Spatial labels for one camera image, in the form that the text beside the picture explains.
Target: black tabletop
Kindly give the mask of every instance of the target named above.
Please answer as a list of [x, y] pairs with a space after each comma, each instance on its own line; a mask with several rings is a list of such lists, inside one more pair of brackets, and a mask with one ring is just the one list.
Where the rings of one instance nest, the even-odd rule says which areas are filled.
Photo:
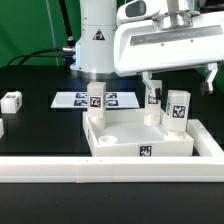
[[[200, 95], [203, 77], [195, 70], [156, 74], [168, 89], [192, 94], [189, 118], [202, 121], [223, 146], [224, 93]], [[13, 66], [0, 69], [0, 97], [21, 91], [23, 106], [1, 114], [5, 135], [0, 156], [91, 156], [82, 130], [85, 109], [51, 109], [58, 91], [86, 91], [90, 80], [63, 67]], [[140, 77], [106, 81], [107, 91], [135, 92], [144, 106]], [[221, 223], [222, 183], [0, 184], [0, 223]]]

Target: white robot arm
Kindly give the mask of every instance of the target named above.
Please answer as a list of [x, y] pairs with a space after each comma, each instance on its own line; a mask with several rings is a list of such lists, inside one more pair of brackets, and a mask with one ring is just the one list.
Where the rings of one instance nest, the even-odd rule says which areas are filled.
[[201, 14], [198, 0], [138, 0], [121, 7], [114, 40], [115, 72], [129, 76], [204, 66], [212, 93], [224, 61], [224, 12]]

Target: green wall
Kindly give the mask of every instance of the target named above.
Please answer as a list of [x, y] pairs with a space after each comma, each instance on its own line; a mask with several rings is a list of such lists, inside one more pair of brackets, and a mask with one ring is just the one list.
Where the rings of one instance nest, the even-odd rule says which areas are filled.
[[[49, 3], [56, 47], [66, 45], [58, 0], [0, 1], [0, 67], [13, 57], [53, 48], [47, 4]], [[81, 34], [79, 0], [65, 0], [76, 40]], [[31, 59], [27, 64], [56, 64], [55, 59]]]

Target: white block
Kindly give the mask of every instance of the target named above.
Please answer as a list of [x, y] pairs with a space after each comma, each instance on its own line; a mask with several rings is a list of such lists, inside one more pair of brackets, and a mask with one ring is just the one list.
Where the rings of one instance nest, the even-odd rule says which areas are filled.
[[104, 118], [106, 111], [106, 83], [90, 82], [88, 92], [88, 116], [90, 118]]
[[167, 131], [186, 131], [190, 93], [168, 91], [166, 113], [162, 115], [162, 125]]
[[0, 138], [4, 135], [3, 120], [0, 119]]
[[[151, 82], [155, 88], [159, 88], [162, 92], [162, 82], [160, 80], [151, 80]], [[161, 100], [155, 100], [151, 95], [151, 90], [146, 87], [144, 124], [147, 126], [157, 126], [161, 120]]]
[[1, 111], [2, 113], [15, 114], [22, 106], [22, 94], [21, 92], [8, 92], [1, 99]]

